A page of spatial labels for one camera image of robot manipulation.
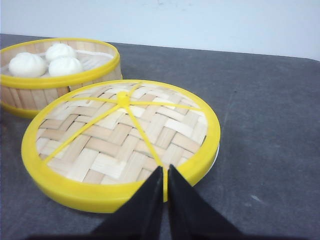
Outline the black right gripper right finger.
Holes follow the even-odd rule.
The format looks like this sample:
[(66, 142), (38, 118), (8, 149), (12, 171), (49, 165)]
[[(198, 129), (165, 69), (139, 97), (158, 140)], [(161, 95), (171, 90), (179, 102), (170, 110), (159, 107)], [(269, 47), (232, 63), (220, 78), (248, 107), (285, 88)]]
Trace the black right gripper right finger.
[(168, 170), (168, 213), (173, 240), (247, 240), (212, 208), (171, 164)]

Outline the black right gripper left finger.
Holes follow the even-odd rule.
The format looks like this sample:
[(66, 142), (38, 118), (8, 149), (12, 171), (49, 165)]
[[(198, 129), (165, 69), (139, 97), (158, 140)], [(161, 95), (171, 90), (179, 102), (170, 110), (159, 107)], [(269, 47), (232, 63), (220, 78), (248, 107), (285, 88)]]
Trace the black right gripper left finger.
[(163, 208), (163, 168), (157, 167), (137, 192), (90, 234), (34, 235), (33, 240), (157, 240)]

